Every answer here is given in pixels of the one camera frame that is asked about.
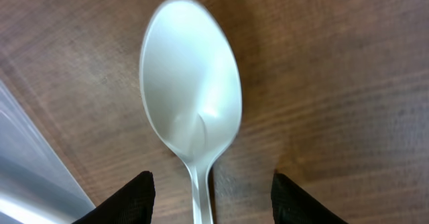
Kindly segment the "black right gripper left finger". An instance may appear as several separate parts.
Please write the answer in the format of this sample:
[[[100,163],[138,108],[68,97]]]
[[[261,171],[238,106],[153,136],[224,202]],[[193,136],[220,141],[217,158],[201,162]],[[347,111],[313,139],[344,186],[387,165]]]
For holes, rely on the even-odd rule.
[[[73,224],[150,224],[155,197],[153,174],[143,171]]]

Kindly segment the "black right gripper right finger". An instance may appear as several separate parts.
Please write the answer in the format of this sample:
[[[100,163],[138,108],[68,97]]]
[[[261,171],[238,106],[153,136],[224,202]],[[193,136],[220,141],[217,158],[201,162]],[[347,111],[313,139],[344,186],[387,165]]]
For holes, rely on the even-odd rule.
[[[271,203],[275,224],[347,224],[282,173],[273,175]]]

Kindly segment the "long white plastic spoon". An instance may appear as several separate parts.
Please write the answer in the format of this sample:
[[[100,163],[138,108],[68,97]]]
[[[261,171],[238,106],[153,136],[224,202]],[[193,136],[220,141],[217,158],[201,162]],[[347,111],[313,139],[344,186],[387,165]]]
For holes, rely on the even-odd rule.
[[[166,0],[156,9],[139,83],[150,125],[189,172],[194,222],[212,223],[208,175],[238,133],[243,100],[234,53],[206,7]]]

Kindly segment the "right clear plastic container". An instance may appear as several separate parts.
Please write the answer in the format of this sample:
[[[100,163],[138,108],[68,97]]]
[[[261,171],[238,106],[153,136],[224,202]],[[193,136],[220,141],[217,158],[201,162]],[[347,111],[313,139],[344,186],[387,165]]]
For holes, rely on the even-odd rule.
[[[94,208],[94,203],[2,84],[1,222],[73,223]]]

